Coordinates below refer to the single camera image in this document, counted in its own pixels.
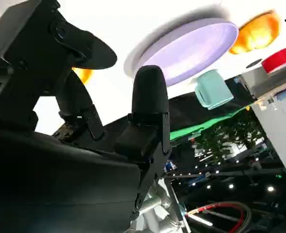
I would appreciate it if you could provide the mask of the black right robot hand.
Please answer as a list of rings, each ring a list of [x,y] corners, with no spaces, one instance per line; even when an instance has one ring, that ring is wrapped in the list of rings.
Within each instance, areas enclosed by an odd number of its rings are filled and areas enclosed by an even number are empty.
[[[124,233],[171,153],[165,78],[141,67],[127,126],[105,128],[74,68],[117,56],[59,6],[28,0],[0,17],[0,233]]]

